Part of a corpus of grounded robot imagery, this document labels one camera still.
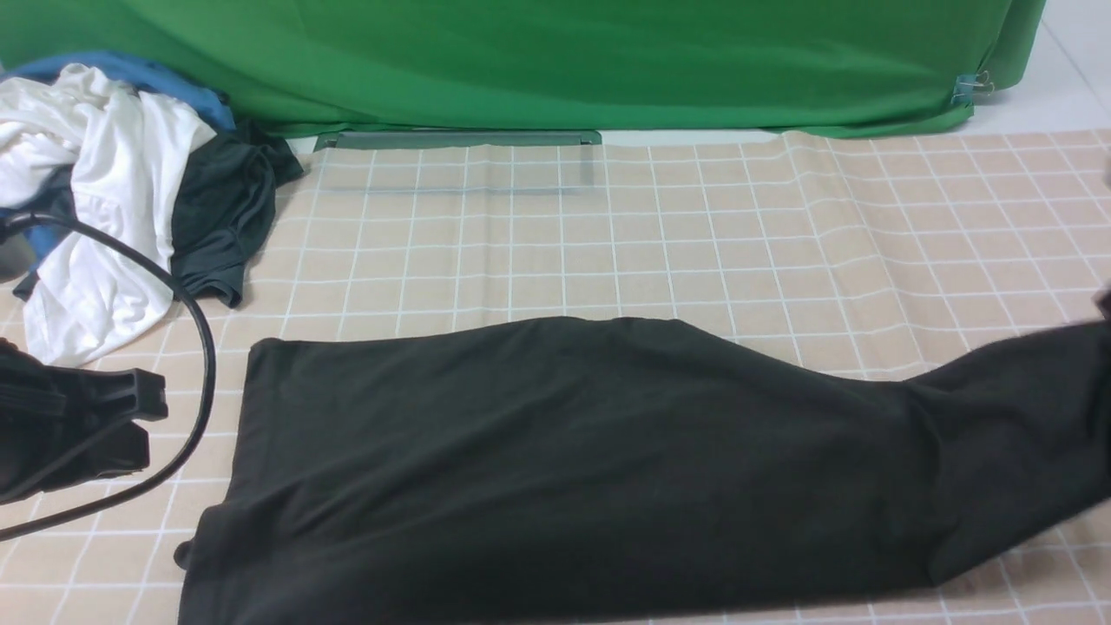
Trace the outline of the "black gripper body on left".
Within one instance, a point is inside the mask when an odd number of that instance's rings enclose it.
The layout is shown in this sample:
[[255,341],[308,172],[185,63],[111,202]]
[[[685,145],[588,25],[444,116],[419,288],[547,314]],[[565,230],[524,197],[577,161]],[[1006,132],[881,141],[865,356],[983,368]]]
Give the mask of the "black gripper body on left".
[[1,502],[149,467],[138,423],[167,419],[164,389],[158,373],[44,365],[1,341]]

